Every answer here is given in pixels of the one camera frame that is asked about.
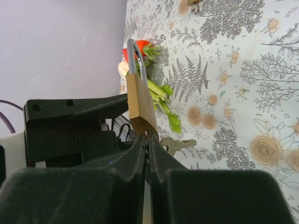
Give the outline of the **silver key bunch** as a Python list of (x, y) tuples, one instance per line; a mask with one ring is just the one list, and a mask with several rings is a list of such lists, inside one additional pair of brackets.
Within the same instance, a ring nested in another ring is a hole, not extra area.
[(195, 146), (197, 141), (194, 139), (174, 140), (172, 137), (164, 137), (160, 140), (160, 143), (165, 151), (173, 157), (180, 149)]

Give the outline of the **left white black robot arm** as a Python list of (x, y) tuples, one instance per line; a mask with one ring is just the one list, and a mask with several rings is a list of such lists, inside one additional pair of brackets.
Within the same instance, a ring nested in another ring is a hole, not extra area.
[(0, 141), (0, 178), (24, 168), (68, 168), (129, 147), (107, 120), (128, 110), (126, 94), (107, 98), (34, 99), (22, 108), (24, 130)]

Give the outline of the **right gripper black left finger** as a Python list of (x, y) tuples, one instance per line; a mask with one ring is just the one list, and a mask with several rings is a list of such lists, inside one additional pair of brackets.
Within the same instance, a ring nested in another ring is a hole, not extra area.
[(24, 168), (0, 188), (3, 224), (140, 224), (146, 139), (111, 163)]

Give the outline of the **small brass padlock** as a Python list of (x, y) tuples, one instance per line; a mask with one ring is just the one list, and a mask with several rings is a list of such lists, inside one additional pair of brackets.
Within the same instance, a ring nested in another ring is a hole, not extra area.
[(191, 13), (196, 15), (199, 13), (199, 3), (202, 0), (188, 0), (187, 1), (187, 5), (190, 7), (191, 9)]

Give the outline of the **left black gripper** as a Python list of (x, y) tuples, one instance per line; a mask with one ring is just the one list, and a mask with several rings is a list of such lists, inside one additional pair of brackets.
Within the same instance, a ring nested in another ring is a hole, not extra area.
[[(74, 167), (129, 149), (135, 131), (120, 116), (126, 111), (126, 93), (107, 98), (28, 100), (24, 106), (27, 167)], [(111, 125), (105, 119), (113, 119)]]

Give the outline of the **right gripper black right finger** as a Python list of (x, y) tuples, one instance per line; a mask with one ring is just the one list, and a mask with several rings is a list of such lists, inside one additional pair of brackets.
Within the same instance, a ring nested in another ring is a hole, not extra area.
[(148, 138), (154, 224), (292, 224), (270, 174), (258, 170), (189, 170)]

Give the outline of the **large brass padlock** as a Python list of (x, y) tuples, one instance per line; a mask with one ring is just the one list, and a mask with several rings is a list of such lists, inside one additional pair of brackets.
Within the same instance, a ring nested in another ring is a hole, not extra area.
[(130, 123), (137, 134), (157, 134), (153, 100), (148, 89), (143, 56), (135, 40), (127, 42), (129, 74), (126, 75)]

